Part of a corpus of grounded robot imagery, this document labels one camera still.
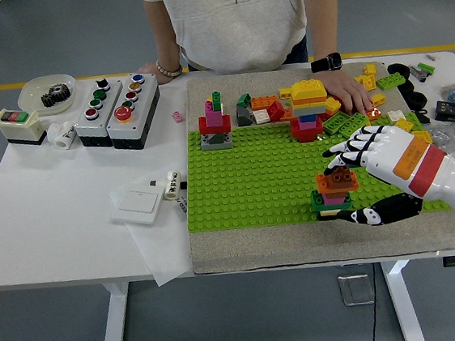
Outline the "person's left hand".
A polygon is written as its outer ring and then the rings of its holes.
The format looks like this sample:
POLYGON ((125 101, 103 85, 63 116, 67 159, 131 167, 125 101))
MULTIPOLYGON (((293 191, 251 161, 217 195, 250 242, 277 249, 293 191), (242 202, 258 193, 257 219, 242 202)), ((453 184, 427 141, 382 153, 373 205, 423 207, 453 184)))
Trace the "person's left hand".
POLYGON ((342 70, 316 73, 313 76, 324 84, 325 90, 342 101, 346 113, 365 114, 373 105, 368 89, 342 70))

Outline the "person's right hand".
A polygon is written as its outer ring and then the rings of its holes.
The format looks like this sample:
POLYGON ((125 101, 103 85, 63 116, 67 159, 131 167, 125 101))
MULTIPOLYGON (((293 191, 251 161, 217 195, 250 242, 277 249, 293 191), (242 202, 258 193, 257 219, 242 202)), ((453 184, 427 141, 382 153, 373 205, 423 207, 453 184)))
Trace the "person's right hand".
POLYGON ((156 62, 148 62, 138 68, 137 73, 139 74, 154 74, 155 76, 160 76, 161 73, 157 69, 156 62))

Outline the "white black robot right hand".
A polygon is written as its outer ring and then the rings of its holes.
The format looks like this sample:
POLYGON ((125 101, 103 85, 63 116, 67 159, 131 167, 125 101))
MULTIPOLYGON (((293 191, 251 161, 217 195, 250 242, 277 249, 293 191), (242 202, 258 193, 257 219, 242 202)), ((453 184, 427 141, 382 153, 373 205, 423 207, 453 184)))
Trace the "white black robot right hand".
POLYGON ((404 220, 414 213, 411 203, 446 202, 455 210, 455 159, 415 135, 394 126, 365 126, 342 143, 322 153, 333 157, 324 171, 329 176, 338 167, 361 166, 404 192, 390 214, 379 203, 354 211, 348 220, 360 224, 385 224, 404 220))

